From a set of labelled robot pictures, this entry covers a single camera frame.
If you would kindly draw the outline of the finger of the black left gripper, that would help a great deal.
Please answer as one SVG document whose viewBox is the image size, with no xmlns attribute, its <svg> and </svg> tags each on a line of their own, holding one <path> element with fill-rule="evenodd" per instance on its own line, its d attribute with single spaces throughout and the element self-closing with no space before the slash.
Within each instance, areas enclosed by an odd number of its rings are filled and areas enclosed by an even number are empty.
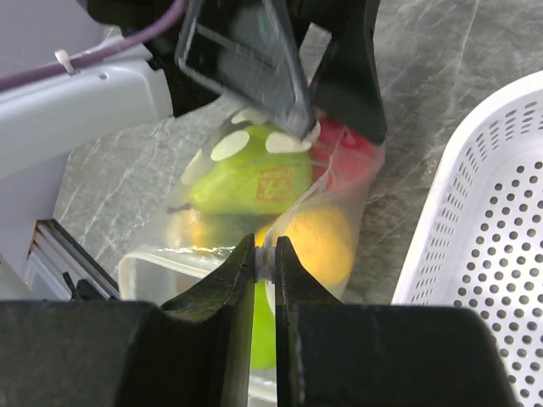
<svg viewBox="0 0 543 407">
<path fill-rule="evenodd" d="M 374 0 L 292 2 L 298 40 L 311 23 L 331 35 L 311 83 L 313 104 L 370 142 L 383 142 L 387 134 L 373 42 L 379 4 Z"/>
</svg>

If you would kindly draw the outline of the red apple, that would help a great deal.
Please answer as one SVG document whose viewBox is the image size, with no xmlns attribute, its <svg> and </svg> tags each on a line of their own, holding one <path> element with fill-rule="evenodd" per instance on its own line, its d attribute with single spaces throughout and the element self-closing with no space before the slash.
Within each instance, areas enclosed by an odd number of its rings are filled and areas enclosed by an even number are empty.
<svg viewBox="0 0 543 407">
<path fill-rule="evenodd" d="M 384 162 L 383 147 L 334 119 L 324 117 L 319 124 L 319 136 L 310 149 L 313 181 L 327 174 L 327 192 L 367 186 Z"/>
</svg>

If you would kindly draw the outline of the yellow pear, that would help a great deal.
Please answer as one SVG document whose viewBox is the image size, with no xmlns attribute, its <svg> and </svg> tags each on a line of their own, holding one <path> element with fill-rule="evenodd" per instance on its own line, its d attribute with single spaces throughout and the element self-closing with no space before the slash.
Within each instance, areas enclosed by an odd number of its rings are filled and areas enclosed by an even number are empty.
<svg viewBox="0 0 543 407">
<path fill-rule="evenodd" d="M 343 283 L 355 262 L 355 239 L 348 216 L 334 203 L 299 206 L 255 233 L 260 246 L 267 235 L 275 243 L 288 237 L 303 267 L 324 287 Z"/>
</svg>

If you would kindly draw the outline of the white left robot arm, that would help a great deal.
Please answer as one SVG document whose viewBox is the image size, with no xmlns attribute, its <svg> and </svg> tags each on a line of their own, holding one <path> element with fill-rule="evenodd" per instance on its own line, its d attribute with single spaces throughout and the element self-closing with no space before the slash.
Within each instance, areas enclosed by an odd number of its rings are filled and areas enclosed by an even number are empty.
<svg viewBox="0 0 543 407">
<path fill-rule="evenodd" d="M 375 144 L 386 134 L 376 1 L 85 1 L 130 35 L 1 80 L 1 177 L 91 138 L 227 95 L 305 141 L 320 109 Z"/>
</svg>

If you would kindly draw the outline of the green apple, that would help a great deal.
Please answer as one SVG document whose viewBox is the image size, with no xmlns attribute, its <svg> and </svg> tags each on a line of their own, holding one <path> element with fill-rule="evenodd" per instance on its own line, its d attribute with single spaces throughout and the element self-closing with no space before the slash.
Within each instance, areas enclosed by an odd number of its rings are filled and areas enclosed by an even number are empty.
<svg viewBox="0 0 543 407">
<path fill-rule="evenodd" d="M 245 122 L 209 154 L 188 203 L 209 214 L 279 215 L 311 186 L 310 144 L 274 125 Z"/>
<path fill-rule="evenodd" d="M 276 365 L 275 317 L 268 304 L 266 284 L 255 285 L 250 366 L 266 370 Z"/>
</svg>

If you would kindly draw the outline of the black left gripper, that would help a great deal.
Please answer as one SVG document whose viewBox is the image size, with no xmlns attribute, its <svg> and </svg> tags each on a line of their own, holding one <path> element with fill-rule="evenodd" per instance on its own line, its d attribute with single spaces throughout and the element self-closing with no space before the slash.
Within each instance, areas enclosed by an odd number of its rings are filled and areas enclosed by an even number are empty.
<svg viewBox="0 0 543 407">
<path fill-rule="evenodd" d="M 166 0 L 89 0 L 87 12 L 127 37 L 170 6 Z M 149 66 L 165 73 L 176 117 L 224 94 L 300 140 L 316 124 L 284 1 L 190 1 L 184 18 L 144 46 L 152 53 Z"/>
</svg>

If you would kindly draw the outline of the clear polka dot zip bag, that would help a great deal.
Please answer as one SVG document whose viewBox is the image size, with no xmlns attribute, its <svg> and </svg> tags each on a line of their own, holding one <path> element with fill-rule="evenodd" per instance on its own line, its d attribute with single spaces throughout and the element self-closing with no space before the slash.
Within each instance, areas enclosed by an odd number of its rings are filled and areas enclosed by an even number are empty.
<svg viewBox="0 0 543 407">
<path fill-rule="evenodd" d="M 224 263 L 247 235 L 269 266 L 288 237 L 302 266 L 340 298 L 355 265 L 380 143 L 327 116 L 299 140 L 251 109 L 228 117 L 118 265 L 120 295 L 164 304 Z"/>
</svg>

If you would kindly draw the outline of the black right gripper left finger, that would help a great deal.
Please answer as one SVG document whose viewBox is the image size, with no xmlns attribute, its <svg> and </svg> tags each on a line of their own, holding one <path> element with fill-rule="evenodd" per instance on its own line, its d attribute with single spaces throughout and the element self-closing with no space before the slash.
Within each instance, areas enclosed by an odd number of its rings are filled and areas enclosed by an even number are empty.
<svg viewBox="0 0 543 407">
<path fill-rule="evenodd" d="M 4 406 L 245 406 L 255 239 L 161 306 L 4 301 Z"/>
</svg>

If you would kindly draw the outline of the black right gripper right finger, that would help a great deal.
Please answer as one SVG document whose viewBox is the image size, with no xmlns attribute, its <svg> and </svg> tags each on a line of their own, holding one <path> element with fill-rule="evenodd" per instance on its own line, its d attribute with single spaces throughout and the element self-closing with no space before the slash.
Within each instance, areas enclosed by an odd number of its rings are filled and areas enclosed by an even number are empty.
<svg viewBox="0 0 543 407">
<path fill-rule="evenodd" d="M 344 304 L 275 252 L 281 406 L 513 406 L 495 342 L 472 310 Z"/>
</svg>

